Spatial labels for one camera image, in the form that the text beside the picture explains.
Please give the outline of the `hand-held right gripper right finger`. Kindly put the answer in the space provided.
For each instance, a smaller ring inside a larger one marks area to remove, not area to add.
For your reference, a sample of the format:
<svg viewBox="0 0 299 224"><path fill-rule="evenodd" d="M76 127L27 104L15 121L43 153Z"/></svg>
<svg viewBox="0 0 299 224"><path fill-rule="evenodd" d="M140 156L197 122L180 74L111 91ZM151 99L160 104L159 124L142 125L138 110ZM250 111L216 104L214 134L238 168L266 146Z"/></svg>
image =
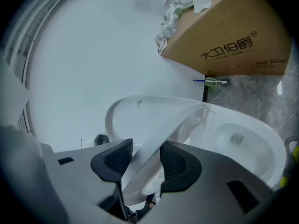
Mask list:
<svg viewBox="0 0 299 224"><path fill-rule="evenodd" d="M168 141L161 146L165 181L149 224L248 224L272 190L233 159Z"/></svg>

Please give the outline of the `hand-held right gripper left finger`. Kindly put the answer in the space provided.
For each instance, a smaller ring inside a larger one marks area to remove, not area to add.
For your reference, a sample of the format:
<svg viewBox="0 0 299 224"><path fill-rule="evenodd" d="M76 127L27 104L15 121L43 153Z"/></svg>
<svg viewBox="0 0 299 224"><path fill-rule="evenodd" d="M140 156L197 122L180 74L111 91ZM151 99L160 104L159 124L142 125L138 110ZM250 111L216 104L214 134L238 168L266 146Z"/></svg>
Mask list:
<svg viewBox="0 0 299 224"><path fill-rule="evenodd" d="M41 144L52 185L53 224L127 224L121 178L133 151L131 139L72 151Z"/></svg>

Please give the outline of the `white plastic curved part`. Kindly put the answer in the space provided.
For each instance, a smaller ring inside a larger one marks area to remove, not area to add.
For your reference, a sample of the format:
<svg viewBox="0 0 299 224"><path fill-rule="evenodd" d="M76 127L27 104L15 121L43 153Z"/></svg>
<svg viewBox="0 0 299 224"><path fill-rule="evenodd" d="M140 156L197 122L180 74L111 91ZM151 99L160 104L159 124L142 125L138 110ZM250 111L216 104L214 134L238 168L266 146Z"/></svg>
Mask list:
<svg viewBox="0 0 299 224"><path fill-rule="evenodd" d="M195 139L203 133L203 122L206 120L210 107L207 104L189 106L173 113L158 130L151 133L150 138L134 154L131 163L122 177L121 189L124 193L135 191L142 193L147 184L160 171L158 150L167 140L183 143L190 140L195 145Z"/></svg>

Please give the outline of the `white toilet bowl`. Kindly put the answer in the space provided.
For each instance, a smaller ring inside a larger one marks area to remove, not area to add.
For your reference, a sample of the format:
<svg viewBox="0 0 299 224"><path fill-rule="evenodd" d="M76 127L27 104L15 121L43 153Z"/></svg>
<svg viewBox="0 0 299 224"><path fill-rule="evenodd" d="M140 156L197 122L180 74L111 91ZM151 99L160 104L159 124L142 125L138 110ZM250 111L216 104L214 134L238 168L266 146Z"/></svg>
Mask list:
<svg viewBox="0 0 299 224"><path fill-rule="evenodd" d="M270 188L279 182L286 150L280 136L266 123L208 103L172 111L164 120L176 124L169 140L225 155Z"/></svg>

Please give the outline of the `person's right shoe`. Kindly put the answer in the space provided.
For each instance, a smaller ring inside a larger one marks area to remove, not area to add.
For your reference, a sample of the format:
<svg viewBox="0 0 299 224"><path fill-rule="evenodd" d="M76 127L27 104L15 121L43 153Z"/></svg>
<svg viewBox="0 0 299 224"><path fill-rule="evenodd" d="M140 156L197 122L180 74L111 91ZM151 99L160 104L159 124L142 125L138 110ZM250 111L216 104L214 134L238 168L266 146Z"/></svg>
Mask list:
<svg viewBox="0 0 299 224"><path fill-rule="evenodd" d="M285 143L288 154L294 159L295 162L299 162L299 140L291 137Z"/></svg>

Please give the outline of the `large brown cardboard box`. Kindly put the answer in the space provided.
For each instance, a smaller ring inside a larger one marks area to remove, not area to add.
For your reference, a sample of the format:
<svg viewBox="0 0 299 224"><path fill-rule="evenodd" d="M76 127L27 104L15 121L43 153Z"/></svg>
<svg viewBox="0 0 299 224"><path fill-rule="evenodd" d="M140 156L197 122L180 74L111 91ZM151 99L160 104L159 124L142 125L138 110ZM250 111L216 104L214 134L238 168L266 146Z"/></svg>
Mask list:
<svg viewBox="0 0 299 224"><path fill-rule="evenodd" d="M184 12L162 55L206 76L283 75L292 37L267 0L212 0Z"/></svg>

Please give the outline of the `dark grey wall holder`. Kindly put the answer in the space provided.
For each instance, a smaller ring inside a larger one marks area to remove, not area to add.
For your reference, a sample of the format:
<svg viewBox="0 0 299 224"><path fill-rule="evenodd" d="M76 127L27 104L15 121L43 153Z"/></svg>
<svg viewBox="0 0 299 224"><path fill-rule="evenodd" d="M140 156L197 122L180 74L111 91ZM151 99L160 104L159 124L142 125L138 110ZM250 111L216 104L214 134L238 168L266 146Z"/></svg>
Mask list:
<svg viewBox="0 0 299 224"><path fill-rule="evenodd" d="M94 139L95 146L107 144L109 142L110 140L107 135L98 134L97 137Z"/></svg>

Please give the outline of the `blue handled toilet brush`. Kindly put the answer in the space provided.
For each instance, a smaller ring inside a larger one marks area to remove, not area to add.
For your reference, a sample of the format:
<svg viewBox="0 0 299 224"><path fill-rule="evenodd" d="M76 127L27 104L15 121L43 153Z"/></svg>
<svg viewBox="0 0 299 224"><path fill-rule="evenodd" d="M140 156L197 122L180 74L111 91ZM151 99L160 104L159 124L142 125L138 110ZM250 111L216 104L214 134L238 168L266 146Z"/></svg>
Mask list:
<svg viewBox="0 0 299 224"><path fill-rule="evenodd" d="M227 84L225 80L217 80L213 77L206 77L204 80L194 79L193 82L203 83L207 87L216 87L218 84Z"/></svg>

